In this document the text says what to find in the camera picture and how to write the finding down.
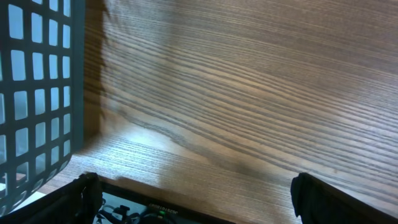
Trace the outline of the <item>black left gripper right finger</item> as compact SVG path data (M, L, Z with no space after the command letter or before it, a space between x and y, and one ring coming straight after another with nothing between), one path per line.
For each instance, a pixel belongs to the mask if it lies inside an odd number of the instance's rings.
M303 224L397 224L397 218L305 172L292 179L290 194Z

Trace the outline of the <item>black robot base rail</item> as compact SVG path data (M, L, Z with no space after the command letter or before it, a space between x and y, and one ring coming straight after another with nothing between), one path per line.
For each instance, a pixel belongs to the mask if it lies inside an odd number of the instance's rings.
M94 217L94 224L232 224L106 182L101 186L102 204Z

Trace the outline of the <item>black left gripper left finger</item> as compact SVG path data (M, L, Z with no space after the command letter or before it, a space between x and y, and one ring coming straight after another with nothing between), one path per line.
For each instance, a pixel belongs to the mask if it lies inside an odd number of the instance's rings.
M58 190L1 217L1 224L93 223L103 191L96 173L82 174Z

